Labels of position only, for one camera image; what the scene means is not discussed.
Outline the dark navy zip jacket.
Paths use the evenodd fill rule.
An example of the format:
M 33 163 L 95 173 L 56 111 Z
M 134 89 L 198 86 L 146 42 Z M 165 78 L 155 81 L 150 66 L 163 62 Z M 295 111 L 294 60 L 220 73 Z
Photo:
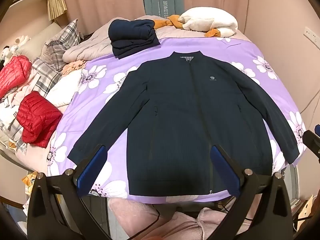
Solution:
M 233 65 L 199 51 L 172 53 L 129 72 L 68 158 L 79 164 L 98 145 L 111 148 L 123 133 L 134 196 L 223 191 L 210 160 L 213 146 L 260 175 L 272 173 L 270 134 L 288 163 L 299 156 L 296 137 L 272 98 Z

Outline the folded navy clothes stack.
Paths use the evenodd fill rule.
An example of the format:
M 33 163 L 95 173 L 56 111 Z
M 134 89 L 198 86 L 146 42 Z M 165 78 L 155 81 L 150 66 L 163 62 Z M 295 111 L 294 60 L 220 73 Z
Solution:
M 114 20 L 109 26 L 108 37 L 112 53 L 118 59 L 160 45 L 153 20 Z

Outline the pink fleece trousers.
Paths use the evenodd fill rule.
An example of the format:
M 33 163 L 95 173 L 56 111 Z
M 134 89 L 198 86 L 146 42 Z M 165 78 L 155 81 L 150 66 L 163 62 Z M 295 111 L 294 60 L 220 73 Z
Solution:
M 108 207 L 131 239 L 208 239 L 226 216 L 204 207 L 193 218 L 121 198 L 111 198 Z

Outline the red puffer jacket near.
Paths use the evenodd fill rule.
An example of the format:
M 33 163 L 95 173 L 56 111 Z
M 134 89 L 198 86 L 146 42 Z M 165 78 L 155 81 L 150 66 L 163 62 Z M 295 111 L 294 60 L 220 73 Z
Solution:
M 17 112 L 17 121 L 23 127 L 22 141 L 46 148 L 55 132 L 62 113 L 37 91 L 24 97 Z

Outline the red puffer jacket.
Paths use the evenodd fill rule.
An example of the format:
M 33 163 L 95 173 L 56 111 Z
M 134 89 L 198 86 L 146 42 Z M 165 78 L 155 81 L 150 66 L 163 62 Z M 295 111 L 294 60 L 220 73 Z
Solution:
M 17 121 L 23 127 L 22 141 L 46 148 L 55 132 L 62 113 L 37 91 L 24 97 L 17 112 Z
M 26 56 L 13 56 L 1 70 L 0 97 L 3 98 L 9 90 L 24 83 L 30 75 L 30 69 L 31 62 Z

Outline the purple floral bed sheet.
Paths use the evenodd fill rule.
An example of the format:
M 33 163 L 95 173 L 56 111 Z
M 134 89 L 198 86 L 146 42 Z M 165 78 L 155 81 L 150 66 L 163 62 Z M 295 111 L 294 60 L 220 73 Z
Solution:
M 291 126 L 300 153 L 306 149 L 302 135 L 306 130 L 289 92 L 252 42 L 237 38 L 164 38 L 160 45 L 118 60 L 105 55 L 89 61 L 82 71 L 77 93 L 60 120 L 47 157 L 47 174 L 57 176 L 75 165 L 68 159 L 74 143 L 87 129 L 106 102 L 120 89 L 130 71 L 143 62 L 170 56 L 173 52 L 200 51 L 204 55 L 231 63 L 259 84 L 274 100 Z M 146 204 L 176 202 L 213 202 L 228 197 L 227 191 L 207 195 L 172 197 L 134 196 L 129 193 L 126 168 L 127 135 L 123 133 L 108 152 L 107 162 L 99 173 L 91 194 L 124 198 Z

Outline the grey plaid pillow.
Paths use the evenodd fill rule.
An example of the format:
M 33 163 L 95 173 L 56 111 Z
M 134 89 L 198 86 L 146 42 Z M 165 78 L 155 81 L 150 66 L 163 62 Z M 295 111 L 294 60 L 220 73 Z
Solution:
M 32 68 L 40 75 L 34 87 L 35 91 L 47 96 L 62 77 L 61 72 L 66 65 L 63 61 L 64 53 L 79 43 L 78 20 L 75 19 L 44 44 L 40 57 L 32 62 Z

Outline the red puffer jacket far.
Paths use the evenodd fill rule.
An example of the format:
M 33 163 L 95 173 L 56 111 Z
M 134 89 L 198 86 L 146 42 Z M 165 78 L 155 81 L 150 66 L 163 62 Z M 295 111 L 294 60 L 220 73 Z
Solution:
M 31 62 L 26 56 L 13 56 L 1 70 L 0 97 L 3 98 L 9 90 L 24 83 L 30 75 L 30 69 Z

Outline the pink quilt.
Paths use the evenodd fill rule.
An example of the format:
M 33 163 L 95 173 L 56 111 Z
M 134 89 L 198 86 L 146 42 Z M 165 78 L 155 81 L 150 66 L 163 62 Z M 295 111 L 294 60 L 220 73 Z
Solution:
M 78 60 L 90 61 L 108 54 L 114 56 L 111 41 L 108 37 L 108 29 L 112 21 L 117 19 L 129 21 L 122 17 L 113 18 L 96 30 L 89 39 L 68 49 L 63 55 L 63 61 L 71 63 Z

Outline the beige fringed hanging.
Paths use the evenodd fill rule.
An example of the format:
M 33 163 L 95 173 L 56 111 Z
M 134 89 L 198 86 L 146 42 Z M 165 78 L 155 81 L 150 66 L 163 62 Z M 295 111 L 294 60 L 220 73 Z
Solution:
M 67 11 L 65 0 L 47 0 L 47 10 L 50 21 L 60 17 Z

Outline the white wall power strip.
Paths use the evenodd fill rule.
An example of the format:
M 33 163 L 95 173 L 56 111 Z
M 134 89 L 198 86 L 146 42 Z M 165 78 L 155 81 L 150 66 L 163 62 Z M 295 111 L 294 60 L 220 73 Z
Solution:
M 304 29 L 304 36 L 319 48 L 319 45 L 320 45 L 319 37 L 308 27 L 305 27 Z

